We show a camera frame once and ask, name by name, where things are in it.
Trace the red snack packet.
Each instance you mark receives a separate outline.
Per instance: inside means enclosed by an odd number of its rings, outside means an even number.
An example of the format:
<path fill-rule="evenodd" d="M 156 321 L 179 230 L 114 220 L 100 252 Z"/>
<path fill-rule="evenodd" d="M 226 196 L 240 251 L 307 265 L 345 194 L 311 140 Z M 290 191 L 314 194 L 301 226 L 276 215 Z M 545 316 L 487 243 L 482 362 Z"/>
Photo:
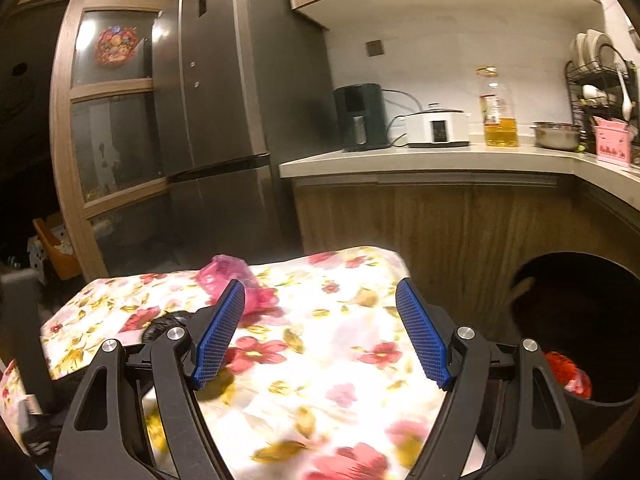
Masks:
<path fill-rule="evenodd" d="M 554 351 L 547 352 L 544 356 L 553 376 L 565 391 L 586 400 L 591 399 L 591 380 L 571 359 Z"/>

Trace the black trash bin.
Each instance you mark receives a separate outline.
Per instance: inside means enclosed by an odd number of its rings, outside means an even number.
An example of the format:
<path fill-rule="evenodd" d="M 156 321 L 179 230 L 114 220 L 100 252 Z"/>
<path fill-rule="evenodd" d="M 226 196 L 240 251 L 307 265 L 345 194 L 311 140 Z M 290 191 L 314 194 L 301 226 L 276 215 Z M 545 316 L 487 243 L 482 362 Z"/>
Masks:
<path fill-rule="evenodd" d="M 591 382 L 588 399 L 565 393 L 590 478 L 639 415 L 639 278 L 607 258 L 550 252 L 524 263 L 511 286 L 526 280 L 511 304 L 518 332 L 573 361 Z"/>

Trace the wooden lower cabinet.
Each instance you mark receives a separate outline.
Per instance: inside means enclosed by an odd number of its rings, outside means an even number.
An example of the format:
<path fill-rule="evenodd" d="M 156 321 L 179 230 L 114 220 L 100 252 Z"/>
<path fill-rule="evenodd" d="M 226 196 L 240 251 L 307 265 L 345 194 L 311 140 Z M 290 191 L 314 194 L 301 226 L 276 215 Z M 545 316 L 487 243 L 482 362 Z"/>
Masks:
<path fill-rule="evenodd" d="M 518 336 L 510 284 L 530 259 L 570 250 L 639 270 L 638 210 L 567 174 L 400 172 L 292 185 L 305 252 L 396 252 L 430 304 L 493 340 Z"/>

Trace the floral tablecloth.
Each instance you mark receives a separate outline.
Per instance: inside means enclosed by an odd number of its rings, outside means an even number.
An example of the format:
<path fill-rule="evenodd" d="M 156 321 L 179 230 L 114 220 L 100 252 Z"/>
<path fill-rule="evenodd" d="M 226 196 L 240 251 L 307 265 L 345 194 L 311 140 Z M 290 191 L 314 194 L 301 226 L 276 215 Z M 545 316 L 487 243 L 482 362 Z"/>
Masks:
<path fill-rule="evenodd" d="M 355 247 L 248 266 L 96 280 L 45 322 L 49 370 L 90 363 L 108 338 L 138 342 L 154 318 L 213 304 L 239 280 L 248 304 L 198 405 L 237 479 L 402 479 L 444 395 L 399 318 L 394 252 Z"/>

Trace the pink plastic bag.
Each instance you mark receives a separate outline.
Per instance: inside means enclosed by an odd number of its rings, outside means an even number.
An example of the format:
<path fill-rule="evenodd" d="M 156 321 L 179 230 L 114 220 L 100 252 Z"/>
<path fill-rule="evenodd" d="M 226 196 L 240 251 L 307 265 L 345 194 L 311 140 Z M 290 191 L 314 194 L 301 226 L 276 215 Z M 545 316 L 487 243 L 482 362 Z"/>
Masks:
<path fill-rule="evenodd" d="M 227 255 L 216 255 L 196 274 L 196 282 L 210 300 L 217 302 L 231 281 L 240 282 L 245 290 L 245 316 L 261 314 L 277 307 L 277 292 L 262 286 L 246 262 Z"/>

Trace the steel bowl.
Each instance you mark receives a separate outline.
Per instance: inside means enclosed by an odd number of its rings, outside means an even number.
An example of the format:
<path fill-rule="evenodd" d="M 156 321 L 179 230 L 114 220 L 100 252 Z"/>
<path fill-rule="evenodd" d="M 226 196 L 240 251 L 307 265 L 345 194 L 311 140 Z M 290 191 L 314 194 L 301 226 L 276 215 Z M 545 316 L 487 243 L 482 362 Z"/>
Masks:
<path fill-rule="evenodd" d="M 567 122 L 535 122 L 532 130 L 538 148 L 574 152 L 582 140 L 582 128 Z"/>

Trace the pink utensil box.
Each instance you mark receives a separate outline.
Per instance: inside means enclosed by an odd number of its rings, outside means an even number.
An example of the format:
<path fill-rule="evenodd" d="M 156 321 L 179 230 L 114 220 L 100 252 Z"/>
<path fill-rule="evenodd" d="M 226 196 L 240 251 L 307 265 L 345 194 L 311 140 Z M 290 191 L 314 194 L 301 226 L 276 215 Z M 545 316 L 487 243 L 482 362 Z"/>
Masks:
<path fill-rule="evenodd" d="M 599 162 L 628 167 L 631 162 L 631 137 L 626 122 L 594 118 L 596 155 Z"/>

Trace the white rice cooker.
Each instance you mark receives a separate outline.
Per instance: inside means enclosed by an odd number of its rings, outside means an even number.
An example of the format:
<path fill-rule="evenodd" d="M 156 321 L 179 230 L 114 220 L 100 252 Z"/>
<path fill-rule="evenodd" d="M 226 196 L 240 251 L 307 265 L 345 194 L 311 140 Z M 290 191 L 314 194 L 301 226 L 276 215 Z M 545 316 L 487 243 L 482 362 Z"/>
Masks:
<path fill-rule="evenodd" d="M 470 145 L 469 117 L 463 110 L 439 107 L 406 116 L 409 148 L 465 148 Z"/>

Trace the wooden glass door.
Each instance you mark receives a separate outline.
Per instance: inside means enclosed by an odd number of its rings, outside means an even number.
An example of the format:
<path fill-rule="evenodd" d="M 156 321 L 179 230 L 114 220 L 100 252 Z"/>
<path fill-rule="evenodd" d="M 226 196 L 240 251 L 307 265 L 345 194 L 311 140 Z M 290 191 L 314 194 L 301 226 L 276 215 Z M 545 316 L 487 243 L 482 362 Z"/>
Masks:
<path fill-rule="evenodd" d="M 178 269 L 154 107 L 169 0 L 70 0 L 50 91 L 53 173 L 82 275 Z"/>

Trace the cooking oil bottle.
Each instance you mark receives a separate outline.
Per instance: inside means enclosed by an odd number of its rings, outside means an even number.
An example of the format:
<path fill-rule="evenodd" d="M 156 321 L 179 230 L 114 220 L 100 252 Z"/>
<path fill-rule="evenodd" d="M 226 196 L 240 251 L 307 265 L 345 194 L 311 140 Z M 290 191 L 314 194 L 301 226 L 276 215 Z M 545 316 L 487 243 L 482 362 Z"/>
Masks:
<path fill-rule="evenodd" d="M 493 148 L 516 148 L 518 124 L 510 88 L 496 66 L 479 67 L 476 74 L 480 77 L 480 118 L 485 143 Z"/>

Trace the white ladle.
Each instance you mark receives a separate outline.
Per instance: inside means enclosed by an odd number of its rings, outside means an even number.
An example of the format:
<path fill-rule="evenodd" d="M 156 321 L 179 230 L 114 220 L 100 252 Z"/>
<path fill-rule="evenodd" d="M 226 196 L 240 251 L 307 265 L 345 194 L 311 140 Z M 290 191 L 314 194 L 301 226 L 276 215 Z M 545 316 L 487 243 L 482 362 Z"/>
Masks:
<path fill-rule="evenodd" d="M 619 67 L 616 67 L 616 74 L 618 77 L 618 81 L 620 82 L 620 94 L 622 95 L 622 105 L 620 106 L 620 108 L 622 109 L 624 121 L 630 122 L 631 112 L 632 112 L 632 101 L 627 90 L 624 76 Z"/>

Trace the black air fryer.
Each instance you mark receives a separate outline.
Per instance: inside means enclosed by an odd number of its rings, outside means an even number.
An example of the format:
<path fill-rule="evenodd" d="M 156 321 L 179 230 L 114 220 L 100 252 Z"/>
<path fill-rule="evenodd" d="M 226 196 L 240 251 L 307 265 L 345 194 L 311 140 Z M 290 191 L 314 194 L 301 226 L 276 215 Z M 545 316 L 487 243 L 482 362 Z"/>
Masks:
<path fill-rule="evenodd" d="M 390 145 L 379 84 L 352 84 L 335 89 L 333 95 L 346 152 L 378 150 Z"/>

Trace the black dish rack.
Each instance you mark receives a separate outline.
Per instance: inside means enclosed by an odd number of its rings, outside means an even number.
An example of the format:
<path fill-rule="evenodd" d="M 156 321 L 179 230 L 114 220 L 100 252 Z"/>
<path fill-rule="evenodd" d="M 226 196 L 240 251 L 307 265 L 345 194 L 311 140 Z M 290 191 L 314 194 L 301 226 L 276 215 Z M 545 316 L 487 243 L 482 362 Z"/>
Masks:
<path fill-rule="evenodd" d="M 582 128 L 582 146 L 594 154 L 594 118 L 625 122 L 616 67 L 622 71 L 632 101 L 630 122 L 626 124 L 631 137 L 631 161 L 638 164 L 639 64 L 624 58 L 605 32 L 588 29 L 570 43 L 570 60 L 564 68 L 570 114 L 573 124 Z"/>

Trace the grey refrigerator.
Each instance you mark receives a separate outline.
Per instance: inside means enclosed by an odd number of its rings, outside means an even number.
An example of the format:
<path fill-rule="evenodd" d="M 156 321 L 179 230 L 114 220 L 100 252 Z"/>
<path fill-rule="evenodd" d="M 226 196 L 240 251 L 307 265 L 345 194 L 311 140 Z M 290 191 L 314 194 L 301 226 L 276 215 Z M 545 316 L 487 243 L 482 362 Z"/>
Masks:
<path fill-rule="evenodd" d="M 155 27 L 155 114 L 180 263 L 299 256 L 280 168 L 341 144 L 322 28 L 288 0 L 171 0 Z"/>

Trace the wall socket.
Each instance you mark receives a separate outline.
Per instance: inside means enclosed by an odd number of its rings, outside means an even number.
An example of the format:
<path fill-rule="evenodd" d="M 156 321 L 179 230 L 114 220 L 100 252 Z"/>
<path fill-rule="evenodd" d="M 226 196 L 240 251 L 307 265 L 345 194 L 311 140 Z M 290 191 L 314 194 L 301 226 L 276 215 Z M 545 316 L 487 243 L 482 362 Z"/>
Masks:
<path fill-rule="evenodd" d="M 367 56 L 374 58 L 385 53 L 384 44 L 382 40 L 371 40 L 366 42 Z"/>

